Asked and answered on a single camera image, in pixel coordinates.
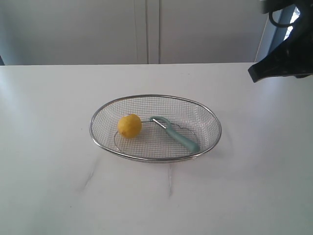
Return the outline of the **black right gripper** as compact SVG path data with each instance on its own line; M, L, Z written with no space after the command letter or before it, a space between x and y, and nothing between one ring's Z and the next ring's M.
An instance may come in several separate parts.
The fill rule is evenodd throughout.
M298 18L292 23L275 22L269 13L270 22L277 28L292 27L289 37L273 52L247 71L254 83L270 77L295 76L304 78L313 73L313 2L294 0L299 9Z

